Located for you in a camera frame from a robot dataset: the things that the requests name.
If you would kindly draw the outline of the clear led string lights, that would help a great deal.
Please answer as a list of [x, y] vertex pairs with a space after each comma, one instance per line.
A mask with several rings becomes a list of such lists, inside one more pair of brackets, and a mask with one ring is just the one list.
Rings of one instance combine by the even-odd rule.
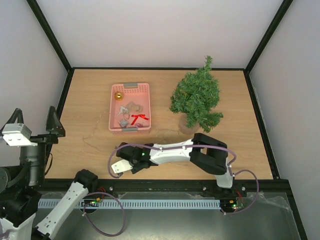
[[82, 141], [86, 146], [106, 159], [122, 142], [132, 144], [176, 143], [184, 138], [178, 128], [179, 117], [179, 115], [173, 114], [167, 108], [161, 110], [152, 109], [151, 128], [148, 132], [114, 134], [109, 130], [109, 111], [106, 111], [100, 115], [91, 129], [82, 135]]

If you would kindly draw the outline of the pink plastic basket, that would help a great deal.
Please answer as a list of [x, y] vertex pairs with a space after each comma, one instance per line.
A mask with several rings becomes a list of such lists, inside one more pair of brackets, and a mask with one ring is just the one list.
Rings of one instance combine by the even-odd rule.
[[128, 82], [112, 85], [108, 128], [113, 134], [147, 134], [151, 131], [148, 83]]

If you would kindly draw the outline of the small green christmas tree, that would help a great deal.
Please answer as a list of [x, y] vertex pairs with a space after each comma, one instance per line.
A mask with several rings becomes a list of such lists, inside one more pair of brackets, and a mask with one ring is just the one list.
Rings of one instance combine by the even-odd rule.
[[211, 132], [224, 117], [214, 111], [220, 102], [219, 81], [211, 74], [213, 58], [205, 57], [205, 63], [195, 72], [187, 72], [170, 96], [169, 110], [186, 115], [186, 127], [199, 124], [205, 133]]

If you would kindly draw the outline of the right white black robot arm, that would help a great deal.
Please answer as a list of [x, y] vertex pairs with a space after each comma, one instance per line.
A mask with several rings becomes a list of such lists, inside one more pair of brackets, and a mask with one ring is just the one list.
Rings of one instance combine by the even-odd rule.
[[171, 144], [129, 144], [123, 142], [116, 149], [119, 161], [109, 169], [120, 177], [124, 172], [135, 174], [143, 169], [167, 163], [191, 162], [216, 179], [218, 191], [229, 196], [236, 189], [229, 154], [236, 159], [236, 154], [228, 149], [226, 143], [203, 133], [195, 133], [193, 138]]

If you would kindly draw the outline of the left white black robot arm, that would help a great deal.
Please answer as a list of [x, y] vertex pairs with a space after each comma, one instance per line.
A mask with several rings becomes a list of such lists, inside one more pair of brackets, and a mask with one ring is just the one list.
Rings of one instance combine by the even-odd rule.
[[97, 187], [97, 175], [87, 169], [78, 171], [56, 207], [33, 226], [42, 197], [38, 187], [43, 184], [49, 169], [47, 148], [66, 135], [54, 106], [48, 110], [46, 132], [33, 136], [19, 108], [0, 129], [0, 142], [20, 150], [18, 165], [0, 168], [2, 240], [53, 240], [76, 204]]

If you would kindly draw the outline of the silver gift box ornament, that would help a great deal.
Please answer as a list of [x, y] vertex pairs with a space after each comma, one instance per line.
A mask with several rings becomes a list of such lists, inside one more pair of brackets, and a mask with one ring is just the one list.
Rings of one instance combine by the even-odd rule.
[[125, 128], [129, 123], [127, 120], [122, 119], [121, 121], [118, 122], [121, 128]]

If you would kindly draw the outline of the red ribbon bow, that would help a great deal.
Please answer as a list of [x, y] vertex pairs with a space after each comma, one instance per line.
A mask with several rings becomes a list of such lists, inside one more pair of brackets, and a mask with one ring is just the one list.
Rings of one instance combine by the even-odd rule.
[[149, 120], [149, 118], [145, 114], [132, 114], [131, 117], [133, 118], [131, 125], [134, 125], [138, 119], [143, 119], [146, 121]]

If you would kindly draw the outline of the silver reindeer ornament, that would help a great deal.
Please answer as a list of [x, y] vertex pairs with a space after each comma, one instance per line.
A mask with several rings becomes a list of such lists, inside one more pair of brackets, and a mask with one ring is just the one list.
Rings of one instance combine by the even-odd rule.
[[116, 114], [116, 116], [122, 116], [124, 119], [128, 119], [130, 117], [130, 110], [127, 107], [121, 105], [119, 108], [119, 112]]

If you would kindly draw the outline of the beige felt ornament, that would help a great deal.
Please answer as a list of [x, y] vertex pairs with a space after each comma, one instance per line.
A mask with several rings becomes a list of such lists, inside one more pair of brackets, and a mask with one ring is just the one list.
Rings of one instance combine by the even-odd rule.
[[140, 104], [135, 104], [134, 102], [130, 101], [126, 106], [130, 110], [130, 112], [142, 112], [143, 106]]

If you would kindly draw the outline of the gold bauble ornament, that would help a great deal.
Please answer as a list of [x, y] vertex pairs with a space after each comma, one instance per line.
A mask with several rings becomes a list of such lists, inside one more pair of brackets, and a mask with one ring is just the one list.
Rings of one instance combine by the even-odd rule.
[[124, 98], [124, 94], [122, 92], [117, 91], [114, 94], [114, 99], [117, 101], [121, 101]]

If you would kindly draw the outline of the black frame rail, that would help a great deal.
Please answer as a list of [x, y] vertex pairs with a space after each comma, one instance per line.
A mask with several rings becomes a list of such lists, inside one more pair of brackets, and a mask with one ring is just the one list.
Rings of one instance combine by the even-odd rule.
[[[47, 179], [40, 187], [42, 192], [66, 192], [72, 179]], [[289, 181], [286, 179], [258, 180], [259, 192], [282, 193], [292, 197]], [[248, 193], [257, 190], [256, 181], [235, 180], [231, 189], [218, 187], [216, 180], [133, 180], [133, 179], [99, 179], [96, 186], [89, 192], [102, 187], [113, 196], [124, 193], [189, 193], [200, 194], [203, 197], [215, 199], [231, 199], [239, 196], [246, 197]]]

